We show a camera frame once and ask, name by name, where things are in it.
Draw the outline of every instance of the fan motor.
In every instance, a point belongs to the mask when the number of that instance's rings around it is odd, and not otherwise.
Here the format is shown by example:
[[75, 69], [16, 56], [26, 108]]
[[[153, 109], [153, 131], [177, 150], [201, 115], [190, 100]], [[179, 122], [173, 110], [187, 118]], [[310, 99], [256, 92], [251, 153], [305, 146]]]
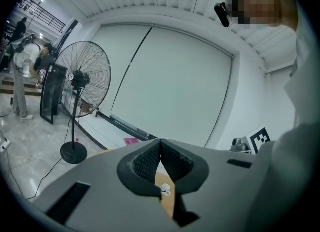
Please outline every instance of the fan motor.
[[82, 88], [90, 83], [90, 77], [88, 74], [83, 73], [80, 70], [76, 70], [73, 73], [72, 86]]

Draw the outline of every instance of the white roller shade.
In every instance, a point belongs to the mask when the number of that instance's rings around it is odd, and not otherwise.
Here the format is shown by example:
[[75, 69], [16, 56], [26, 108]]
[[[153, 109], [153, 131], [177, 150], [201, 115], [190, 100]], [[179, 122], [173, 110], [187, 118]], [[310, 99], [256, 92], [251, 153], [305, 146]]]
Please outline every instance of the white roller shade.
[[196, 38], [153, 28], [111, 113], [157, 137], [204, 147], [224, 102], [231, 63]]
[[111, 64], [111, 84], [100, 111], [110, 116], [115, 96], [123, 76], [143, 38], [150, 30], [148, 26], [117, 25], [102, 27], [93, 38], [107, 54]]

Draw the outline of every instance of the marble floor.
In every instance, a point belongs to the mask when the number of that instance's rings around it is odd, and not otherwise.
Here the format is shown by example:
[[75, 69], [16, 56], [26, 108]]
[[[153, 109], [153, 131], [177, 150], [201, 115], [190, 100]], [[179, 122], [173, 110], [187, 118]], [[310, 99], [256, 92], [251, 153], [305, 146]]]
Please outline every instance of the marble floor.
[[[0, 116], [10, 111], [10, 98], [9, 94], [0, 94]], [[19, 184], [25, 198], [35, 195], [41, 178], [61, 158], [60, 147], [65, 142], [70, 120], [68, 116], [59, 113], [54, 117], [53, 125], [48, 123], [40, 116], [40, 100], [41, 98], [36, 96], [26, 97], [29, 113], [34, 115], [32, 120], [21, 120], [20, 117], [15, 117], [12, 113], [0, 118], [0, 129], [4, 136], [11, 141], [7, 153], [0, 154], [1, 172], [10, 188], [21, 194], [17, 186], [17, 183]], [[88, 157], [102, 151], [77, 126], [75, 127], [75, 137], [87, 147]], [[70, 140], [71, 123], [66, 141]], [[17, 183], [9, 171], [8, 161]], [[43, 179], [37, 196], [48, 184], [74, 166], [63, 159], [59, 161], [50, 174]]]

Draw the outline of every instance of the railing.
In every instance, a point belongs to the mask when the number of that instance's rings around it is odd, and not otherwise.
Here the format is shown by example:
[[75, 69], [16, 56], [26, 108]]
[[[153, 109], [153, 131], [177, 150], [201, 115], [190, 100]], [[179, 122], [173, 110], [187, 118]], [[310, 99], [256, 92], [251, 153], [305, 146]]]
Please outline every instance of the railing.
[[33, 15], [34, 18], [38, 18], [39, 20], [45, 22], [47, 25], [51, 26], [58, 32], [61, 32], [62, 29], [65, 27], [65, 24], [63, 22], [61, 22], [58, 18], [50, 14], [42, 7], [40, 7], [33, 0], [20, 0], [17, 3], [17, 6], [25, 12], [28, 12], [29, 14]]

